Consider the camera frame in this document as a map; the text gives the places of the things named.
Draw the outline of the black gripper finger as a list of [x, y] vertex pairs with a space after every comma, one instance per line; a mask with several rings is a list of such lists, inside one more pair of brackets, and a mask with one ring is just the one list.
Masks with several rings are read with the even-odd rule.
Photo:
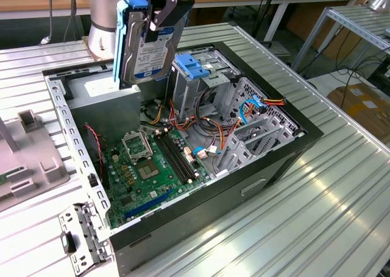
[[157, 40], [165, 27], [175, 26], [194, 5], [194, 0], [147, 0], [145, 42]]

